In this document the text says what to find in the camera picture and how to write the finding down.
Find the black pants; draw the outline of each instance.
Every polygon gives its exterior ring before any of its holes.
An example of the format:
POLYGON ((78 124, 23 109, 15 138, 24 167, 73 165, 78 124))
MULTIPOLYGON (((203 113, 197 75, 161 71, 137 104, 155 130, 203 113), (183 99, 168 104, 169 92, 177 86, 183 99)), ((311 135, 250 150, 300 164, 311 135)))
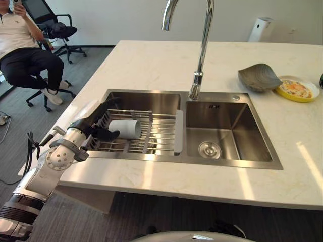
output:
POLYGON ((0 60, 6 81, 17 87, 57 90, 62 80, 64 63, 53 53, 39 48, 20 48, 0 60), (28 73, 30 66, 48 70, 48 84, 28 73))

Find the hand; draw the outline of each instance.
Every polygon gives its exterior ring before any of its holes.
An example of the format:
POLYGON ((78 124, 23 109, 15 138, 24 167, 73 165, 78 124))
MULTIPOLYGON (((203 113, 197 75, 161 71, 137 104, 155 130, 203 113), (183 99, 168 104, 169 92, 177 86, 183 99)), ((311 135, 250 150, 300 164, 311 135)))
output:
POLYGON ((23 19, 27 18, 27 12, 22 4, 14 4, 14 13, 21 16, 23 19))

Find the faucet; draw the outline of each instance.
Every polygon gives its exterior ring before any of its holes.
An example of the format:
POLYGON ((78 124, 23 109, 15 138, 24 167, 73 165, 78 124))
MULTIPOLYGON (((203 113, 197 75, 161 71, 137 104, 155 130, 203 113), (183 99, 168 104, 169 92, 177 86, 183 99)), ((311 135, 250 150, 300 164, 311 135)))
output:
MULTIPOLYGON (((173 11, 175 9, 177 1, 178 0, 168 0, 167 2, 165 12, 164 12, 164 18, 163 18, 163 30, 166 30, 166 31, 169 30, 173 11)), ((197 70, 194 72, 194 81, 188 95, 192 100, 197 100, 198 95, 200 93, 201 83, 203 78, 202 68, 203 68, 205 54, 206 54, 209 31, 212 23, 212 18, 213 18, 214 0, 206 0, 206 3, 207 3, 207 8, 206 8, 206 18, 205 18, 205 24, 204 24, 201 54, 198 60, 197 70)))

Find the metal wire rack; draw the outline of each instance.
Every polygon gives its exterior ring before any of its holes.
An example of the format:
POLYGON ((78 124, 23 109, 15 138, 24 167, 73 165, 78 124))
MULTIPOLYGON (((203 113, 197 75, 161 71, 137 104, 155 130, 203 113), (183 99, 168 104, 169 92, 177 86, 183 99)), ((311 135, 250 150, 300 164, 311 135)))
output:
POLYGON ((141 136, 139 139, 116 139, 113 142, 101 142, 90 137, 86 145, 87 149, 104 152, 174 155, 175 115, 157 114, 152 111, 108 109, 98 125, 108 128, 110 121, 121 119, 140 121, 141 136))

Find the kitchen island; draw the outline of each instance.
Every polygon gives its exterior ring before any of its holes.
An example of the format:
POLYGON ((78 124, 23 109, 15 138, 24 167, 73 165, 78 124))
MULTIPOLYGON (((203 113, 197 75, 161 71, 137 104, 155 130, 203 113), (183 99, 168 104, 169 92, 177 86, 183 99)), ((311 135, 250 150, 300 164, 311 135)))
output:
MULTIPOLYGON (((66 129, 85 104, 103 101, 107 89, 189 91, 199 51, 200 42, 119 42, 55 125, 66 129)), ((322 92, 312 103, 293 102, 272 91, 252 92, 240 83, 237 71, 256 63, 270 65, 278 76, 297 76, 318 87, 323 46, 208 45, 201 92, 248 93, 283 170, 88 158, 63 174, 57 191, 102 212, 109 211, 114 191, 322 210, 322 92)))

